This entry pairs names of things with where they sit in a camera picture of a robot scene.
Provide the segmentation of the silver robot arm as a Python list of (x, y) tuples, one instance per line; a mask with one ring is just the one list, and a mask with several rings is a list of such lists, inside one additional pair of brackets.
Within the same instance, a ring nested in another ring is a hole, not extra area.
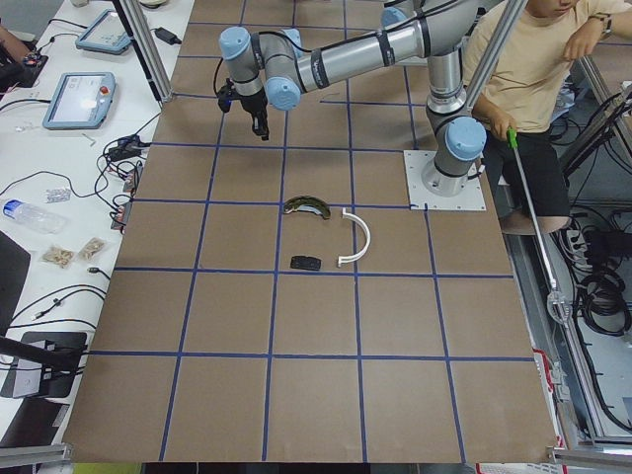
[(251, 33), (243, 27), (219, 36), (228, 78), (217, 93), (228, 113), (240, 103), (262, 140), (269, 132), (268, 108), (288, 112), (303, 95), (347, 81), (404, 60), (427, 62), (430, 91), (427, 117), (437, 151), (421, 173), (426, 189), (442, 197), (459, 194), (473, 163), (482, 155), (487, 133), (465, 110), (462, 40), (476, 19), (474, 1), (424, 1), (404, 14), (392, 7), (393, 23), (373, 32), (307, 49), (296, 29)]

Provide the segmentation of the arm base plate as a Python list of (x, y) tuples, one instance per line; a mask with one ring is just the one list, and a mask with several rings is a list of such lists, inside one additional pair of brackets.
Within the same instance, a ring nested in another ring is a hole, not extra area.
[(429, 211), (486, 211), (476, 162), (465, 175), (443, 175), (435, 167), (435, 151), (405, 150), (404, 168), (409, 207)]

